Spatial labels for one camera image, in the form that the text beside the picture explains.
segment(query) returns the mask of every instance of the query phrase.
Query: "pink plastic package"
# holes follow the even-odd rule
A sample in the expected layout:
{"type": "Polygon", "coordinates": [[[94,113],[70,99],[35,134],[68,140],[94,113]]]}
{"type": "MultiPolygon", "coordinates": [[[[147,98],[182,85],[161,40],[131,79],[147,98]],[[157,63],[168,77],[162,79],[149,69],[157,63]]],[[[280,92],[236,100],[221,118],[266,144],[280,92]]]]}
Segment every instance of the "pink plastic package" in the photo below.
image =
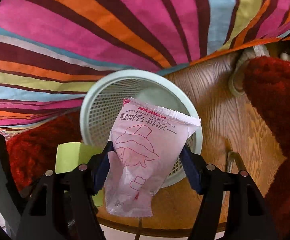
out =
{"type": "Polygon", "coordinates": [[[200,119],[125,98],[111,129],[106,209],[125,217],[152,216],[151,200],[200,119]]]}

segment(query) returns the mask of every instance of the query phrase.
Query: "metal chair leg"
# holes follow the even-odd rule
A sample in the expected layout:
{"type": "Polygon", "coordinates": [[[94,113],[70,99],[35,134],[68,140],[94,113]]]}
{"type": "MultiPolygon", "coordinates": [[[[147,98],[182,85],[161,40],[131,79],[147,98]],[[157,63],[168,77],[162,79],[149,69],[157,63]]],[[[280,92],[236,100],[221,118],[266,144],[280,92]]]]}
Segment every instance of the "metal chair leg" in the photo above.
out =
{"type": "MultiPolygon", "coordinates": [[[[240,154],[238,152],[229,151],[227,154],[227,162],[226,162],[226,167],[225,167],[226,172],[232,173],[232,167],[234,165],[234,161],[236,162],[238,171],[246,171],[245,164],[240,154]]],[[[223,193],[223,203],[225,200],[225,195],[226,195],[226,191],[224,191],[223,193]]]]}

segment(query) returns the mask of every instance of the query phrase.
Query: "wooden table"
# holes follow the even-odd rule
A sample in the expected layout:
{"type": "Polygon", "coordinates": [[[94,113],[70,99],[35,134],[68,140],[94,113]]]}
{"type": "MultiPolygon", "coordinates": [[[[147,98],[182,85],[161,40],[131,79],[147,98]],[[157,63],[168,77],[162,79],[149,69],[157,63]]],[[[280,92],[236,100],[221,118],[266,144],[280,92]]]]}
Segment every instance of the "wooden table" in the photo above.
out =
{"type": "MultiPolygon", "coordinates": [[[[284,161],[281,150],[265,122],[252,107],[246,95],[235,98],[227,87],[238,52],[188,67],[166,76],[187,94],[202,119],[203,148],[201,155],[207,163],[225,169],[226,153],[237,151],[261,193],[265,195],[270,183],[284,161]]],[[[224,230],[227,218],[226,195],[219,230],[224,230]]],[[[98,217],[101,224],[142,235],[188,236],[195,222],[202,196],[196,194],[188,179],[162,188],[152,200],[153,216],[138,218],[110,215],[103,206],[98,217]]]]}

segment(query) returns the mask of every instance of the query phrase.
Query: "colorful striped cloth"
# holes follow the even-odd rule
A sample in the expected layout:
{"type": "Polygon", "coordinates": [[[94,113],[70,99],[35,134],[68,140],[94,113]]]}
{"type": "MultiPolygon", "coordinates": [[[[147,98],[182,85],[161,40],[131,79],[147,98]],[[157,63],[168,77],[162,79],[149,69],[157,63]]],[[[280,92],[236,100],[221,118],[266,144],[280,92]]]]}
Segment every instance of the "colorful striped cloth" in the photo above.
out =
{"type": "Polygon", "coordinates": [[[2,0],[0,132],[78,109],[121,69],[165,75],[290,39],[290,0],[2,0]]]}

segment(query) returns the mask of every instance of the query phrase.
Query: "blue gripper pad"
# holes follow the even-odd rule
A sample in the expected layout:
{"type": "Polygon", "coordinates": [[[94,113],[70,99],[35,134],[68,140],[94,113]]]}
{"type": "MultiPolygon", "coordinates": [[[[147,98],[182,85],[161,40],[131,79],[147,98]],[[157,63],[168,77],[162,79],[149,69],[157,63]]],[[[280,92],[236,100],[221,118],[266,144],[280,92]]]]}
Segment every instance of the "blue gripper pad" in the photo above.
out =
{"type": "Polygon", "coordinates": [[[107,174],[109,172],[109,159],[108,159],[108,152],[114,151],[113,143],[108,142],[105,146],[103,152],[98,155],[92,156],[91,160],[89,161],[89,164],[93,165],[95,163],[95,166],[93,167],[92,172],[94,173],[94,191],[97,193],[99,190],[101,190],[104,186],[107,174]]]}
{"type": "Polygon", "coordinates": [[[204,163],[203,157],[198,154],[194,154],[190,151],[188,146],[185,144],[181,153],[180,160],[183,165],[186,176],[189,180],[189,184],[193,190],[198,194],[202,194],[201,174],[197,169],[197,165],[204,163]]]}

